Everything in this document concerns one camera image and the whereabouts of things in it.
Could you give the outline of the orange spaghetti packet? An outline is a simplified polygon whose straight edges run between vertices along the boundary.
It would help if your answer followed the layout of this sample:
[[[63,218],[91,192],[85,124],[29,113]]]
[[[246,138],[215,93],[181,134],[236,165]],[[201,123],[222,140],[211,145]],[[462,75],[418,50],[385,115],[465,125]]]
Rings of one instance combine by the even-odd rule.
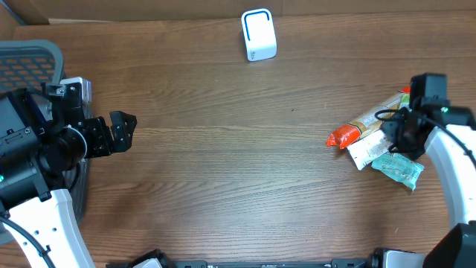
[[[338,127],[329,134],[326,146],[338,147],[343,150],[352,143],[374,133],[382,125],[382,121],[379,121],[375,114],[381,110],[399,109],[403,106],[407,106],[409,103],[410,90],[410,86],[403,87],[387,100],[382,101],[380,104],[377,104],[347,124]]]

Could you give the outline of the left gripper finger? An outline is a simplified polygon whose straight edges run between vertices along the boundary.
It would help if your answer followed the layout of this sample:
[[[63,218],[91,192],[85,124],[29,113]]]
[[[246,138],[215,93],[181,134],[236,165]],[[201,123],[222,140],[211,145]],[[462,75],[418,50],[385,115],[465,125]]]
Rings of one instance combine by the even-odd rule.
[[[132,138],[137,126],[137,118],[134,115],[121,111],[109,113],[112,120],[112,138],[115,153],[126,152],[132,146]]]
[[[91,104],[91,82],[82,77],[63,79],[60,84],[65,87],[63,103],[68,108],[79,108]]]

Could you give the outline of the white tube gold cap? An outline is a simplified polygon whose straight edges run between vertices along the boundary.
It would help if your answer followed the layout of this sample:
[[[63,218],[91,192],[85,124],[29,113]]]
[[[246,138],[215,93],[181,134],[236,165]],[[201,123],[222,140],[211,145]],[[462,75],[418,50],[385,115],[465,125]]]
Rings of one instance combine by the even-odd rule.
[[[387,138],[382,130],[364,137],[349,145],[347,150],[358,170],[364,169],[373,160],[388,151],[393,142]]]

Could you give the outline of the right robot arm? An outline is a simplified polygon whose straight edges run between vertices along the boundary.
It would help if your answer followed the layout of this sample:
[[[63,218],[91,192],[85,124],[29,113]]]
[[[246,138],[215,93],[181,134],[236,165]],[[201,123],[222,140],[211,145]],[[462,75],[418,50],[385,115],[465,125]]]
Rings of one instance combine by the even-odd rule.
[[[427,254],[377,249],[370,267],[475,266],[475,117],[452,106],[447,77],[424,73],[411,78],[407,108],[388,110],[383,132],[410,159],[428,155],[446,199],[450,231]]]

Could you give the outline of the teal wipes packet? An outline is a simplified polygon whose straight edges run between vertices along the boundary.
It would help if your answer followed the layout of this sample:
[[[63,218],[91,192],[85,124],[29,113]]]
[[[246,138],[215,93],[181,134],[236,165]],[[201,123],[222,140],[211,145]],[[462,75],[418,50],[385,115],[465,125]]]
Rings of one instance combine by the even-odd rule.
[[[415,190],[417,180],[425,169],[420,163],[411,161],[400,153],[385,153],[373,160],[371,167],[412,191]]]

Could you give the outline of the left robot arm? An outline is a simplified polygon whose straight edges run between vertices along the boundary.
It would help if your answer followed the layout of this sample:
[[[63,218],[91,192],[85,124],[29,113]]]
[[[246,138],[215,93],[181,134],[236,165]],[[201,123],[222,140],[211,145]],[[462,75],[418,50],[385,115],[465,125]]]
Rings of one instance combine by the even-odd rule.
[[[71,192],[83,160],[126,152],[134,115],[87,118],[87,81],[1,94],[1,224],[32,267],[93,267]]]

